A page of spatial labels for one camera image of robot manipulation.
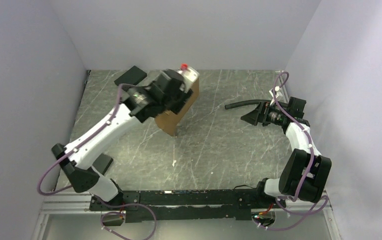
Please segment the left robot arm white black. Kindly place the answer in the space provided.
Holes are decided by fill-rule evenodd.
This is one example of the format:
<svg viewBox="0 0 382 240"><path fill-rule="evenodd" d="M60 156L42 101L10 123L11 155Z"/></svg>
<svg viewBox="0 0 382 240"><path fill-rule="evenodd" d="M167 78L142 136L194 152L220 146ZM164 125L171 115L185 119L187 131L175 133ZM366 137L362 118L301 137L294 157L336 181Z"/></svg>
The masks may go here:
<svg viewBox="0 0 382 240"><path fill-rule="evenodd" d="M97 158L130 128L165 112L180 115L198 91L200 74L192 67L163 70L147 85L122 83L112 110L86 133L67 145L52 147L61 170L77 193L98 196L110 210L123 203L123 191L94 167Z"/></svg>

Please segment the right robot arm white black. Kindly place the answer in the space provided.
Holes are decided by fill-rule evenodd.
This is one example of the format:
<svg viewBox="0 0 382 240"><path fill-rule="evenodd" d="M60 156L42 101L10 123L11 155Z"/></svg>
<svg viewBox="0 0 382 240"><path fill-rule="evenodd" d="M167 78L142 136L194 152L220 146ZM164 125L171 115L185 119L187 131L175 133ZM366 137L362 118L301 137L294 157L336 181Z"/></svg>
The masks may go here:
<svg viewBox="0 0 382 240"><path fill-rule="evenodd" d="M280 126L292 149L280 177L264 178L257 185L254 200L261 208L268 207L274 197L296 197L317 203L322 196L332 161L322 156L313 142L310 124L304 119L305 105L305 100L295 97L279 105L260 100L254 110L240 118L253 126Z"/></svg>

